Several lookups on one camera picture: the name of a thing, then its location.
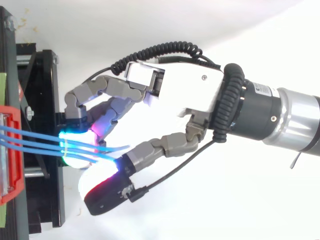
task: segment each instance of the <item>red clamp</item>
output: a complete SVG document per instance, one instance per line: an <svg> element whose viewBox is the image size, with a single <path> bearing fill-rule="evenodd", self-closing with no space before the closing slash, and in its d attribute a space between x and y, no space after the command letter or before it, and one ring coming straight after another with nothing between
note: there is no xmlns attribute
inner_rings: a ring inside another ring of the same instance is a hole
<svg viewBox="0 0 320 240"><path fill-rule="evenodd" d="M0 105L0 123L4 126L21 130L20 110L12 106ZM8 137L22 139L22 136L12 132L3 132ZM20 144L8 142L21 147ZM25 187L23 153L0 145L0 205L14 199Z"/></svg>

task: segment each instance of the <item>white background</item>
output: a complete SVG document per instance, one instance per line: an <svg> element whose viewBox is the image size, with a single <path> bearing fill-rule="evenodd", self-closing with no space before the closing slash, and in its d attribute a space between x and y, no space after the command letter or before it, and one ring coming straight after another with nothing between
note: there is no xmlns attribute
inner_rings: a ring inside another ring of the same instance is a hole
<svg viewBox="0 0 320 240"><path fill-rule="evenodd" d="M320 95L318 0L6 0L2 4L22 25L16 32L18 42L36 42L38 50L52 49L59 55L62 111L64 94L93 72L134 51L179 40L198 44L218 64L239 64L253 82ZM107 144L135 146L184 131L187 121L136 105L108 136ZM211 137L208 132L204 142ZM291 170L295 152L231 135L227 139L139 201L127 201L95 217L78 193L82 172L65 168L66 222L57 229L43 224L43 233L31 239L320 239L319 157L302 154ZM161 158L132 180L137 187L152 183L186 157Z"/></svg>

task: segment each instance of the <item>green tape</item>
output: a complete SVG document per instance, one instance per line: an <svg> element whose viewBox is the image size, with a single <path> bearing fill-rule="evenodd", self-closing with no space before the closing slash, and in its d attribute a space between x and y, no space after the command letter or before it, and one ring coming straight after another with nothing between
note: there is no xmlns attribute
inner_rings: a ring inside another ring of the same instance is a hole
<svg viewBox="0 0 320 240"><path fill-rule="evenodd" d="M7 213L7 204L0 206L0 228L6 226L6 213Z"/></svg>
<svg viewBox="0 0 320 240"><path fill-rule="evenodd" d="M0 105L5 105L6 79L7 79L7 74L1 72L0 73Z"/></svg>
<svg viewBox="0 0 320 240"><path fill-rule="evenodd" d="M5 105L5 94L6 94L6 79L7 74L0 73L0 105ZM0 228L6 226L6 214L7 214L7 204L0 206Z"/></svg>

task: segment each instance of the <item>black metal frame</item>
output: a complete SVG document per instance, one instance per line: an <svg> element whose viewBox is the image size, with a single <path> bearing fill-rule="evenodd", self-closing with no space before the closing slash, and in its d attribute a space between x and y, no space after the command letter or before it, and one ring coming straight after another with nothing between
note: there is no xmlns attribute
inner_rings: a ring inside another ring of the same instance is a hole
<svg viewBox="0 0 320 240"><path fill-rule="evenodd" d="M61 114L58 113L56 54L51 50L36 52L34 43L16 45L15 32L5 26L9 16L0 6L0 73L7 74L5 104L21 109L23 130L57 136ZM31 55L29 64L17 67L17 54ZM21 101L19 82L24 92ZM27 119L26 107L35 112L31 121ZM28 240L29 234L41 232L41 223L52 222L56 228L65 222L61 157L24 153L23 158L25 168L40 167L43 177L26 178L22 193L7 203L6 225L0 228L1 240Z"/></svg>
<svg viewBox="0 0 320 240"><path fill-rule="evenodd" d="M19 46L25 46L22 47L23 52L19 51ZM27 44L17 44L17 55L21 53L31 55L28 65L18 66L18 77L24 92L20 102L23 113L22 129L57 136L59 129L56 122L56 107L59 103L57 103L57 65L54 63L56 54L51 50L26 52L27 47ZM34 111L31 121L28 121L25 115L27 107L31 107ZM61 157L25 153L24 164L25 168L41 167L44 175L44 177L25 179L29 233L40 233L41 223L52 222L54 228L61 227L65 222Z"/></svg>

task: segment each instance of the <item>blue wire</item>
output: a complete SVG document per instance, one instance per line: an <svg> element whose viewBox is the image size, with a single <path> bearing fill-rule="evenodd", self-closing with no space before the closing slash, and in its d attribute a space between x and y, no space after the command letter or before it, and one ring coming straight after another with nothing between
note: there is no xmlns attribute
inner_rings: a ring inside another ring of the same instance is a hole
<svg viewBox="0 0 320 240"><path fill-rule="evenodd" d="M35 141L26 141L26 140L21 140L21 139L16 139L14 137L9 137L6 135L0 134L0 139L4 139L7 142L12 142L16 144L21 144L21 145L26 145L26 146L31 146L31 147L36 147L36 148L41 148L41 149L48 149L48 150L57 150L57 151L64 151L65 148L61 146L55 146L55 145L50 145L50 144L45 144L45 143L40 143L40 142L35 142ZM79 148L73 148L73 147L68 147L67 148L67 153L73 152L73 153L80 153L80 154L86 154L86 155L91 155L107 160L115 160L113 157L101 154L101 153L95 153L92 151L87 151Z"/></svg>
<svg viewBox="0 0 320 240"><path fill-rule="evenodd" d="M19 135L29 136L29 137L33 137L33 138L37 138L37 139L44 139L44 140L48 140L48 141L53 141L53 142L65 142L64 139L56 137L56 136L50 136L50 135L35 133L35 132L31 132L31 131L18 130L18 129L15 129L13 127L8 127L8 126L0 126L0 130L19 134ZM78 146L85 147L85 148L98 149L102 152L115 152L115 151L120 151L120 150L128 148L128 146L121 146L121 147L95 146L95 145L87 144L84 142L72 141L72 140L67 140L67 143L72 144L72 145L78 145Z"/></svg>
<svg viewBox="0 0 320 240"><path fill-rule="evenodd" d="M13 149L13 150L17 150L25 153L31 153L31 154L41 154L41 155L49 155L49 156L57 156L57 157L63 157L65 155L64 153L59 151L50 151L50 150L43 150L43 149L28 148L23 146L15 146L3 140L0 140L0 145L3 145L8 149ZM77 155L77 154L67 153L66 156L70 158L85 160L94 164L97 162L96 160L93 160L85 156Z"/></svg>

